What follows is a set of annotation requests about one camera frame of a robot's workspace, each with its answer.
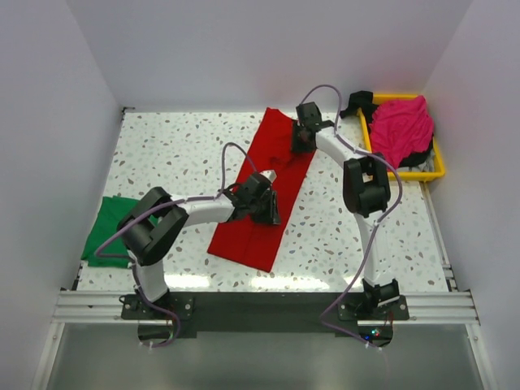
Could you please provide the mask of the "red t shirt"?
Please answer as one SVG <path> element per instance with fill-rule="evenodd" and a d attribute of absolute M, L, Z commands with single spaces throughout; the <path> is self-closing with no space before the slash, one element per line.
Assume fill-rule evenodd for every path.
<path fill-rule="evenodd" d="M 208 253 L 260 271 L 271 271 L 313 153 L 291 151 L 293 120 L 266 109 L 248 156 L 258 171 L 272 170 L 272 184 L 243 162 L 236 183 L 227 192 L 239 202 L 241 219 L 216 228 Z"/>

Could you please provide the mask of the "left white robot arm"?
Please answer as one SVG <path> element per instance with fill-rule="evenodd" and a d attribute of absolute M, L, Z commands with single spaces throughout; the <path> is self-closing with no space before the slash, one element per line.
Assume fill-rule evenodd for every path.
<path fill-rule="evenodd" d="M 163 258 L 185 227 L 230 223 L 247 217 L 253 222 L 280 225 L 273 170 L 254 172 L 243 183 L 216 196 L 174 201 L 161 187 L 152 188 L 119 222 L 117 232 L 134 261 L 133 275 L 141 296 L 140 309 L 151 319 L 173 311 L 164 278 Z"/>

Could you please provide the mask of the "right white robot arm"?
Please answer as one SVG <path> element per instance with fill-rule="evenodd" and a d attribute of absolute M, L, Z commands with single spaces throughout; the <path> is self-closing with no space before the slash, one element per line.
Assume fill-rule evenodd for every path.
<path fill-rule="evenodd" d="M 346 290 L 337 306 L 340 313 L 354 318 L 381 319 L 400 299 L 397 278 L 392 271 L 385 219 L 395 210 L 387 164 L 382 156 L 349 143 L 337 132 L 337 122 L 322 119 L 314 102 L 296 107 L 291 150 L 295 153 L 324 152 L 343 170 L 343 200 L 353 214 L 360 232 L 363 259 L 353 280 L 362 282 L 362 291 Z"/>

